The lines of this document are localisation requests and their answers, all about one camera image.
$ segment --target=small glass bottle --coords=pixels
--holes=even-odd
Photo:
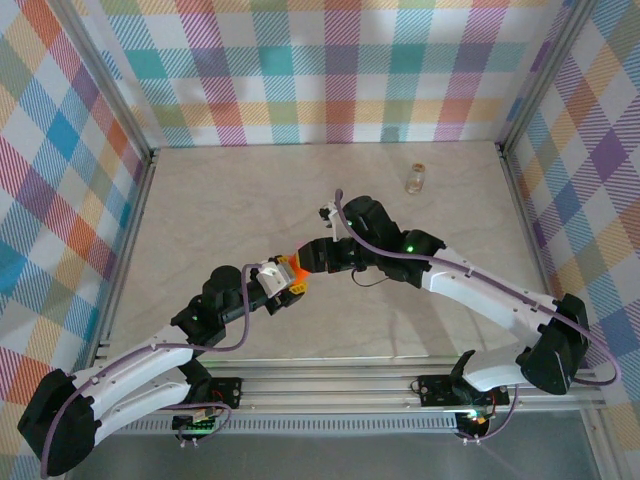
[[[420,193],[420,190],[422,190],[422,186],[424,185],[425,170],[426,169],[422,163],[414,163],[411,166],[411,171],[407,177],[407,183],[404,186],[404,189],[408,194],[415,195]]]

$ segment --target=orange gripper part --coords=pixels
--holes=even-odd
[[[305,279],[309,276],[311,272],[308,272],[298,265],[298,254],[291,255],[289,257],[289,265],[293,268],[293,273],[296,274],[296,281],[293,282],[294,285],[299,285],[305,281]]]

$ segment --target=robotic arm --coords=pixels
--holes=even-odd
[[[557,301],[510,286],[538,302],[531,307],[481,281],[478,272],[496,284],[505,283],[482,272],[438,238],[420,230],[400,231],[380,202],[370,197],[357,197],[344,207],[355,235],[338,238],[339,213],[335,203],[322,208],[320,215],[333,228],[333,236],[307,243],[292,258],[278,256],[255,265],[246,290],[240,270],[218,267],[203,285],[202,294],[146,342],[73,376],[59,369],[45,376],[18,429],[42,459],[53,424],[46,473],[59,475],[70,470],[114,431],[168,405],[223,400],[237,407],[241,379],[230,380],[223,398],[214,398],[214,390],[221,391],[222,386],[213,383],[197,357],[224,339],[225,325],[245,315],[245,305],[251,312],[265,307],[273,315],[297,302],[306,293],[304,276],[308,273],[376,267],[392,280],[448,296],[509,330],[518,339],[513,345],[489,352],[465,352],[446,378],[426,375],[418,379],[433,380],[436,390],[450,402],[446,405],[482,404],[478,402],[485,392],[527,381],[548,393],[567,392],[589,344],[580,333],[544,311],[561,313],[588,329],[582,301],[571,295]],[[363,246],[356,237],[372,248]],[[391,258],[376,250],[426,255],[438,261]],[[468,270],[460,272],[448,263]],[[56,425],[56,413],[70,399]]]

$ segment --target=beige floor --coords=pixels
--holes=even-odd
[[[411,163],[427,166],[420,195],[403,190]],[[345,201],[380,200],[402,229],[443,239],[477,265],[531,290],[530,259],[489,142],[166,149],[136,242],[110,354],[166,325],[211,271],[290,254],[329,230],[317,210],[341,187]],[[365,272],[362,282],[381,278]],[[227,329],[235,342],[242,322]],[[227,358],[456,355],[513,338],[436,294],[387,281],[354,285],[317,275],[298,304],[252,315],[245,347]]]

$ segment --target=colorful plaid pattern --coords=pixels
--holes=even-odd
[[[547,32],[547,36],[544,39],[544,42],[542,43],[542,46],[540,47],[535,60],[531,64],[529,73],[527,74],[524,83],[518,91],[518,96],[516,97],[515,102],[513,102],[513,105],[511,105],[511,110],[509,110],[507,120],[504,122],[504,125],[500,130],[500,134],[498,135],[498,143],[503,143],[507,135],[511,131],[513,122],[520,113],[522,102],[529,96],[529,94],[531,93],[531,89],[538,81],[542,66],[545,64],[545,62],[549,58],[549,55],[553,51],[556,39],[558,38],[558,34],[562,31],[562,27],[569,18],[571,10],[575,4],[576,0],[563,0],[560,10],[558,11],[556,18],[554,19],[551,28]]]
[[[86,356],[143,165],[45,0],[0,11],[0,478],[31,480],[18,419]]]
[[[76,0],[172,147],[488,139],[548,3]]]
[[[513,162],[556,294],[587,301],[624,384],[605,389],[640,475],[640,2],[601,1]],[[610,374],[592,351],[589,361]]]

